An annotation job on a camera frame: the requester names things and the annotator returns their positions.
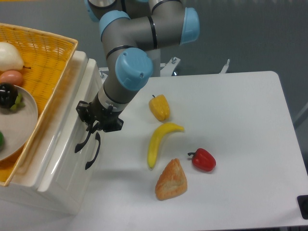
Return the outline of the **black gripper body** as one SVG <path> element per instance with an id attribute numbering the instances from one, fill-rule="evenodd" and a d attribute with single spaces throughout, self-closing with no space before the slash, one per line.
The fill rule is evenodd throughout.
<path id="1" fill-rule="evenodd" d="M 104 132 L 119 131 L 122 129 L 124 121 L 119 118 L 121 111 L 116 112 L 114 107 L 110 104 L 105 108 L 99 101 L 98 96 L 95 96 L 90 103 L 90 115 L 93 123 L 95 121 L 100 122 L 100 130 Z"/>

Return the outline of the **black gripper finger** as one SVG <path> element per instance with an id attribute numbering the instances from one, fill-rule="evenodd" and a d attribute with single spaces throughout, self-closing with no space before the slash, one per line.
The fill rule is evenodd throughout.
<path id="1" fill-rule="evenodd" d="M 88 124 L 88 127 L 87 127 L 88 133 L 93 134 L 94 132 L 99 131 L 100 125 L 101 125 L 100 122 Z"/>
<path id="2" fill-rule="evenodd" d="M 89 112 L 90 104 L 85 101 L 79 101 L 76 106 L 76 111 L 80 120 L 86 124 L 92 124 L 92 118 Z"/>

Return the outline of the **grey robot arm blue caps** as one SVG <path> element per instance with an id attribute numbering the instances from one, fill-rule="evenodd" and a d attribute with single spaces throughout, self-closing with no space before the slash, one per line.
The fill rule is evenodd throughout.
<path id="1" fill-rule="evenodd" d="M 87 11 L 99 23 L 109 70 L 92 102 L 80 101 L 77 112 L 87 131 L 118 131 L 119 115 L 154 72 L 148 51 L 196 41 L 200 22 L 194 8 L 180 0 L 87 0 Z"/>

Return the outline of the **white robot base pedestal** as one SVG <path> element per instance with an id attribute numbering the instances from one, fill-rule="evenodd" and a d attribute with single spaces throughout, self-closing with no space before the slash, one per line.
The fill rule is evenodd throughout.
<path id="1" fill-rule="evenodd" d="M 152 77 L 159 77 L 160 76 L 161 50 L 156 49 L 156 50 L 146 51 L 146 53 L 153 63 Z"/>

